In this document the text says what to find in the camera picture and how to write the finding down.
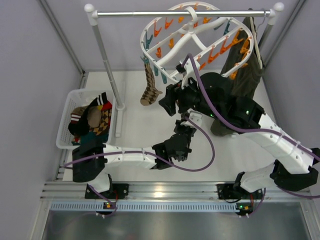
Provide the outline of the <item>brown argyle sock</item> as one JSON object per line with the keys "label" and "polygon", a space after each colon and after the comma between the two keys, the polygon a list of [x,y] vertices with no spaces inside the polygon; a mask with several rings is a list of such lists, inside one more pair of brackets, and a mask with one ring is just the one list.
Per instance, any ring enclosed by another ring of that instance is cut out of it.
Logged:
{"label": "brown argyle sock", "polygon": [[149,63],[144,65],[144,70],[146,77],[146,88],[140,98],[140,104],[142,106],[150,106],[156,102],[158,96],[163,92],[156,88],[155,76]]}
{"label": "brown argyle sock", "polygon": [[102,136],[109,133],[110,125],[111,125],[111,116],[112,110],[103,110],[101,112],[101,118],[99,121],[99,125],[97,127],[93,127],[90,129],[96,136]]}

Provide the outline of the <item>white clip hanger frame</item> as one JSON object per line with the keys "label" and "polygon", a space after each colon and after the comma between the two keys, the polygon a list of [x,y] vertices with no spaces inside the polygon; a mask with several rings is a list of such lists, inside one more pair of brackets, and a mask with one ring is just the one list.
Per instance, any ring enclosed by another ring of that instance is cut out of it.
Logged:
{"label": "white clip hanger frame", "polygon": [[163,83],[179,81],[178,71],[170,69],[192,54],[197,69],[207,70],[218,57],[229,53],[239,43],[235,36],[240,31],[248,35],[249,50],[245,57],[223,74],[229,77],[241,68],[253,52],[254,41],[251,30],[234,17],[209,17],[196,14],[197,11],[213,11],[216,7],[199,1],[189,1],[170,8],[172,11],[187,10],[188,16],[156,17],[143,29],[140,35],[142,60],[154,75],[161,76]]}

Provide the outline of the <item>black striped sock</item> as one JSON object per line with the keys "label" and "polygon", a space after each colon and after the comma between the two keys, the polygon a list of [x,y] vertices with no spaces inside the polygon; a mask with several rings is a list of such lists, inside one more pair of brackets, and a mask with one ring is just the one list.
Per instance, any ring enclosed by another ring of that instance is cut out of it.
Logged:
{"label": "black striped sock", "polygon": [[87,115],[89,111],[89,107],[96,107],[105,104],[108,101],[107,93],[102,92],[96,98],[92,100],[92,102],[87,105],[86,110],[84,111],[83,115],[80,117],[80,120],[76,124],[72,124],[71,122],[68,125],[69,132],[75,137],[81,137],[86,135],[90,130],[91,127],[88,125]]}

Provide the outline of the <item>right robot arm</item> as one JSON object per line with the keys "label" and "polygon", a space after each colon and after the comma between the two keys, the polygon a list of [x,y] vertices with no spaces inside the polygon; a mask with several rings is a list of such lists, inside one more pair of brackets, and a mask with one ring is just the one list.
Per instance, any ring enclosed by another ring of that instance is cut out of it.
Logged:
{"label": "right robot arm", "polygon": [[252,98],[232,94],[231,80],[216,72],[190,77],[166,87],[159,104],[173,116],[195,110],[219,120],[228,129],[252,140],[270,153],[275,161],[254,171],[237,175],[234,188],[252,193],[268,186],[298,192],[315,185],[319,172],[318,148],[306,148],[277,126]]}

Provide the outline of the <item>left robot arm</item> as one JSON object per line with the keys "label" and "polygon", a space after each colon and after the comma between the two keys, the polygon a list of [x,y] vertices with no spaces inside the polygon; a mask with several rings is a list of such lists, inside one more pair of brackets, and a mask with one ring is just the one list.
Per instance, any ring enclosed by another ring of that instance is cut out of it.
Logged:
{"label": "left robot arm", "polygon": [[72,151],[72,181],[86,183],[98,193],[109,192],[112,178],[107,169],[121,165],[148,170],[164,170],[173,166],[173,161],[187,160],[191,139],[196,128],[184,120],[175,122],[174,134],[167,140],[150,147],[128,148],[109,145],[95,139]]}

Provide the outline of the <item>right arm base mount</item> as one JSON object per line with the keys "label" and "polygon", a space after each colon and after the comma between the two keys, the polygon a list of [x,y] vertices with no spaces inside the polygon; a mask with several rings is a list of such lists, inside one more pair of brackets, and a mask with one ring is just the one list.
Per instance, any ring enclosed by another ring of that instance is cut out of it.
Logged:
{"label": "right arm base mount", "polygon": [[216,188],[220,200],[237,200],[239,198],[233,183],[220,183],[216,185]]}

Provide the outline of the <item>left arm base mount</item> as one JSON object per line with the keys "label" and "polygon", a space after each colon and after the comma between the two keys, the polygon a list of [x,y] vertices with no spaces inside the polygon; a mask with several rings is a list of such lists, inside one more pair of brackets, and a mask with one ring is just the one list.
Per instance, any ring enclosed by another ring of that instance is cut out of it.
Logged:
{"label": "left arm base mount", "polygon": [[[129,194],[129,184],[127,183],[114,183],[110,187],[110,190],[100,192],[100,194],[109,199],[109,200],[123,200]],[[97,200],[101,199],[90,187],[89,185],[86,186],[85,190],[85,199],[89,200]]]}

